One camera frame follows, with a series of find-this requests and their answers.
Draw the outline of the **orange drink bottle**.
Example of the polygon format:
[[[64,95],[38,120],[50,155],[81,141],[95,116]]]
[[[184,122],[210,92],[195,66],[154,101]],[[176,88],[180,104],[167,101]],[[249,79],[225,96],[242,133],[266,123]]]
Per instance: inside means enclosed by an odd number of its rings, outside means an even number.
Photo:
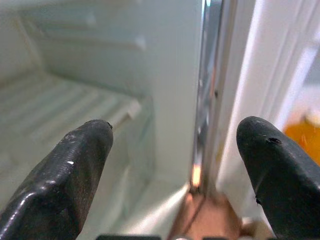
[[[295,141],[320,166],[320,110],[311,108],[302,120],[288,125],[284,133]]]

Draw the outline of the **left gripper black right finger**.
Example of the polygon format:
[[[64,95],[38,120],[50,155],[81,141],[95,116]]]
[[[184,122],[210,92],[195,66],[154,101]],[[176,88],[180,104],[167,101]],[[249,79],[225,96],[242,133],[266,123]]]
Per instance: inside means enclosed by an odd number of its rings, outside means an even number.
[[[320,240],[320,167],[267,120],[249,116],[236,130],[256,202],[275,236]]]

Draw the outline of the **silver mini fridge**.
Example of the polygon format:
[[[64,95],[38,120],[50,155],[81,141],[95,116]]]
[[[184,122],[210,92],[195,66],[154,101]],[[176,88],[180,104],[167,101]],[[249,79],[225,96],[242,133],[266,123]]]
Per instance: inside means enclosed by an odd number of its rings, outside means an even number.
[[[0,81],[43,72],[144,105],[139,131],[116,135],[111,125],[113,144],[75,240],[170,237],[207,143],[222,6],[222,0],[0,0]],[[60,140],[48,151],[0,162],[0,212]]]

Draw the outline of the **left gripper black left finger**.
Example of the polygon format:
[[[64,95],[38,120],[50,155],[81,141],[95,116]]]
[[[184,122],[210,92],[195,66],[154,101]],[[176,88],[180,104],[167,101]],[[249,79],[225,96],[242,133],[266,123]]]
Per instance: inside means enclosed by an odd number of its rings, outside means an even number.
[[[76,240],[113,141],[112,125],[102,119],[68,132],[0,212],[0,240]]]

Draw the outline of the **white fridge shelf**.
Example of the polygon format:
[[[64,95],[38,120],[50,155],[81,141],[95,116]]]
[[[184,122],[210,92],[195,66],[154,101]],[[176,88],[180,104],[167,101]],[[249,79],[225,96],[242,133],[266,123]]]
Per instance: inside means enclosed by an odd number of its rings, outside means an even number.
[[[116,135],[139,131],[143,102],[100,86],[34,72],[0,80],[0,163],[47,152],[68,131],[102,119]]]

